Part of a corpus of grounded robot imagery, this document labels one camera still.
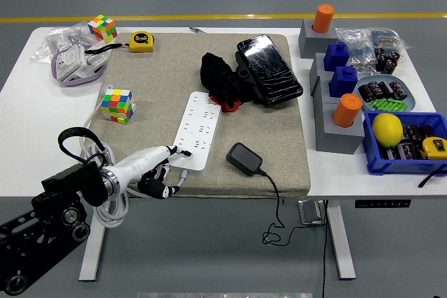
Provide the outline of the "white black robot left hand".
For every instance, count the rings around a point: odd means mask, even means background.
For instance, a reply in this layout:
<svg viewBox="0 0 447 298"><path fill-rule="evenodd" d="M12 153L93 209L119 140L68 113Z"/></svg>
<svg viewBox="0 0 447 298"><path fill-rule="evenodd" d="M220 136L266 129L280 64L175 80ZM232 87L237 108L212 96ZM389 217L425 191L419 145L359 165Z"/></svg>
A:
<svg viewBox="0 0 447 298"><path fill-rule="evenodd" d="M116 165L102 169L104 180L108 180L114 194L122 194L131 183L137 183L138 190L156 199L166 199L176 194L186 179L185 172L176 186L163 183L169 168L168 158L174 154L190 157L190 151L177 146L159 146L142 149L126 157Z"/></svg>

